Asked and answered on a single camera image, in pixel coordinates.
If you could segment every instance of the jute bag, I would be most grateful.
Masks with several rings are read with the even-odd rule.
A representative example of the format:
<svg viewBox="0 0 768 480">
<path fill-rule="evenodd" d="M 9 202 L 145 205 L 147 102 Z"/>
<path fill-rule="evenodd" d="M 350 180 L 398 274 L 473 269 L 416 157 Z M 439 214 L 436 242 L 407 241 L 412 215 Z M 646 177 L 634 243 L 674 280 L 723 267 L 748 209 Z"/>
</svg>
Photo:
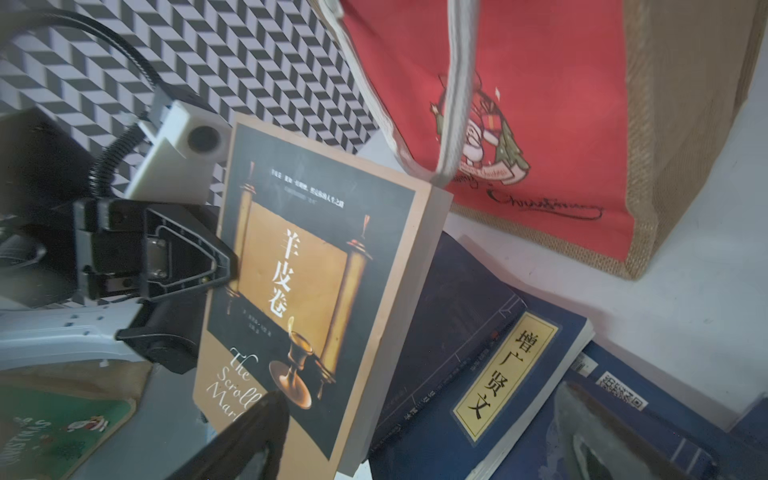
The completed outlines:
<svg viewBox="0 0 768 480">
<path fill-rule="evenodd" d="M 768 12 L 766 0 L 314 6 L 406 171 L 452 192 L 456 213 L 631 279 L 706 181 Z"/>
</svg>

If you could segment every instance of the white rope handle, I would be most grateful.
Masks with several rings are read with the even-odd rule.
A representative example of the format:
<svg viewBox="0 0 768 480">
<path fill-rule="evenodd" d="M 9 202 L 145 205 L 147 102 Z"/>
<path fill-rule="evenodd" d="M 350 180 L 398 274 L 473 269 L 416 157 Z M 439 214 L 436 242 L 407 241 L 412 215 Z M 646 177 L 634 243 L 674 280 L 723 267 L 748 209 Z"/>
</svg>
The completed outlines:
<svg viewBox="0 0 768 480">
<path fill-rule="evenodd" d="M 445 88 L 445 123 L 440 134 L 440 158 L 430 183 L 448 185 L 462 161 L 475 77 L 480 0 L 448 0 L 448 40 L 451 64 Z"/>
<path fill-rule="evenodd" d="M 400 165 L 412 176 L 426 180 L 437 187 L 448 185 L 462 161 L 469 106 L 472 102 L 472 82 L 475 78 L 475 48 L 480 0 L 448 0 L 451 64 L 448 70 L 448 84 L 445 87 L 445 117 L 440 134 L 440 157 L 434 172 L 416 163 L 407 149 L 405 151 L 398 149 L 395 140 L 395 136 L 399 137 L 397 128 L 368 81 L 352 41 L 339 22 L 344 16 L 344 9 L 339 0 L 319 0 L 318 5 L 336 34 L 349 69 L 366 100 L 366 105 L 384 131 L 387 143 L 395 151 Z"/>
</svg>

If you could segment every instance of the book cover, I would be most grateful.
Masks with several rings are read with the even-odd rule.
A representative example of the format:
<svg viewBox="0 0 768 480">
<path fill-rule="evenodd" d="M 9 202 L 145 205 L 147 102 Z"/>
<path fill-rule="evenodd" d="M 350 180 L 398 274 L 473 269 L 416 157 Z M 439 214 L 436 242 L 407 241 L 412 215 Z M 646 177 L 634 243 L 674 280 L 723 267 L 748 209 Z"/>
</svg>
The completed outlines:
<svg viewBox="0 0 768 480">
<path fill-rule="evenodd" d="M 239 275 L 210 291 L 194 400 L 220 432 L 282 390 L 281 478 L 333 477 L 390 313 L 400 296 L 418 297 L 400 285 L 432 195 L 426 182 L 237 118 L 218 235 Z M 405 329 L 410 315 L 397 320 Z M 399 347 L 385 347 L 396 359 Z"/>
<path fill-rule="evenodd" d="M 665 419 L 688 425 L 698 424 L 699 432 L 716 429 L 707 420 L 673 399 L 666 392 L 591 342 L 574 361 L 563 382 L 582 386 L 587 392 L 649 442 L 670 463 L 690 478 L 713 478 L 715 467 L 710 452 Z M 493 475 L 531 480 L 568 480 L 564 449 L 559 435 L 552 395 L 517 445 Z"/>
<path fill-rule="evenodd" d="M 768 454 L 768 393 L 762 394 L 731 427 L 730 434 Z"/>
<path fill-rule="evenodd" d="M 460 372 L 371 455 L 375 480 L 490 477 L 593 335 L 583 316 L 523 300 L 527 310 L 484 365 Z"/>
<path fill-rule="evenodd" d="M 371 442 L 374 452 L 525 311 L 450 235 L 440 236 Z"/>
</svg>

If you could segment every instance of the white plastic part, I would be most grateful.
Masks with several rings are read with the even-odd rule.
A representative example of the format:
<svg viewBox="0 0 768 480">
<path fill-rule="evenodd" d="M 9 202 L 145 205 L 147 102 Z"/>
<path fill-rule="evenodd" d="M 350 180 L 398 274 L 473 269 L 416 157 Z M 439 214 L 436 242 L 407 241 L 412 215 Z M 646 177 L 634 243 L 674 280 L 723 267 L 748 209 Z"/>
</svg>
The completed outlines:
<svg viewBox="0 0 768 480">
<path fill-rule="evenodd" d="M 0 370 L 80 360 L 143 360 L 114 339 L 128 328 L 141 304 L 56 310 L 0 311 Z"/>
<path fill-rule="evenodd" d="M 216 163 L 227 159 L 232 127 L 221 116 L 175 101 L 160 130 L 139 123 L 152 148 L 128 184 L 125 198 L 172 204 L 204 205 Z M 190 134 L 199 127 L 218 133 L 216 147 L 200 151 L 190 145 Z"/>
</svg>

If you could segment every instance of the white desk surface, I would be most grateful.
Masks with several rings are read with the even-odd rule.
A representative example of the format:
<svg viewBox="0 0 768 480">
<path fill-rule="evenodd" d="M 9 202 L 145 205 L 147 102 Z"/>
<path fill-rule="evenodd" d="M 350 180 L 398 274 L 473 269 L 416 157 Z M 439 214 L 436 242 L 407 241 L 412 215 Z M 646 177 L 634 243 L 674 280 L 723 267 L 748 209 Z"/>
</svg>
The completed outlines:
<svg viewBox="0 0 768 480">
<path fill-rule="evenodd" d="M 767 45 L 709 181 L 638 281 L 455 214 L 445 223 L 499 278 L 588 316 L 598 343 L 722 428 L 768 390 Z M 402 171 L 381 132 L 358 155 Z"/>
</svg>

